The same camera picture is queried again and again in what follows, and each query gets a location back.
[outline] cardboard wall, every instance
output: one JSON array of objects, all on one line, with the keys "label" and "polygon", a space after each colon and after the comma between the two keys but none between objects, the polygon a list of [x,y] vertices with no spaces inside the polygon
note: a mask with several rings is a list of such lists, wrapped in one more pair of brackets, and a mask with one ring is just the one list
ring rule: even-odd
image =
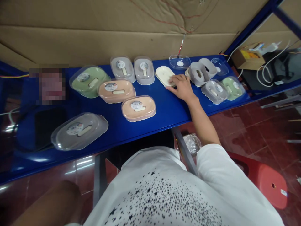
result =
[{"label": "cardboard wall", "polygon": [[[301,26],[301,1],[285,0],[280,8],[297,24]],[[289,49],[298,48],[300,46],[299,38],[274,14],[253,34],[241,47],[248,49],[254,43],[264,42],[265,46],[271,43],[281,42],[279,49],[284,49],[288,41],[290,41]]]},{"label": "cardboard wall", "polygon": [[108,64],[111,56],[153,60],[218,54],[267,0],[2,0],[0,60],[22,70],[33,63]]}]

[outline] white t-shirt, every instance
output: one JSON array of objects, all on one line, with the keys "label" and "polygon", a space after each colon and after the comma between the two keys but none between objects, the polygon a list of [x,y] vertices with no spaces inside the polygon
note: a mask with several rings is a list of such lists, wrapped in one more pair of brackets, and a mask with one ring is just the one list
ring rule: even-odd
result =
[{"label": "white t-shirt", "polygon": [[198,177],[187,172],[179,157],[168,147],[136,153],[84,226],[283,226],[274,207],[220,145],[200,149]]}]

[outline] black star pattern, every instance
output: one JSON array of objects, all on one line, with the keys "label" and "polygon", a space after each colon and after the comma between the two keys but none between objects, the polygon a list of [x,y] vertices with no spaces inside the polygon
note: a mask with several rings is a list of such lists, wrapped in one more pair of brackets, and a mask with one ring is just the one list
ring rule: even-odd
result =
[{"label": "black star pattern", "polygon": [[113,209],[112,211],[111,211],[111,213],[110,213],[110,215],[109,216],[111,216],[111,215],[113,215],[114,214],[114,212],[115,212],[115,210],[117,210],[117,209]]},{"label": "black star pattern", "polygon": [[148,174],[156,176],[149,180],[149,177],[142,175],[140,180],[133,183],[127,196],[119,204],[115,203],[120,208],[113,208],[109,214],[112,217],[104,225],[225,226],[218,210],[206,201],[196,184],[186,184],[176,175],[164,179],[166,174],[160,172]]}]

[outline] cardboard box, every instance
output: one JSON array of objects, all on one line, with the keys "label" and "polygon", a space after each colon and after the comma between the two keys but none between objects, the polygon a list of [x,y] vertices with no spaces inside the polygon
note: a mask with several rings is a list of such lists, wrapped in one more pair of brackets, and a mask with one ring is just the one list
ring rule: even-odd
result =
[{"label": "cardboard box", "polygon": [[257,51],[236,50],[231,58],[238,69],[257,70],[265,63]]}]

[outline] red plastic stool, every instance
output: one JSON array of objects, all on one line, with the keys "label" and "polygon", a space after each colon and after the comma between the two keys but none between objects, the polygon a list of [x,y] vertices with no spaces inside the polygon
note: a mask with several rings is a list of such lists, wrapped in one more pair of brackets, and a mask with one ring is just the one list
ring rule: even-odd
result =
[{"label": "red plastic stool", "polygon": [[277,209],[287,205],[287,185],[283,176],[273,168],[256,160],[228,152],[230,158],[244,168],[245,175]]}]

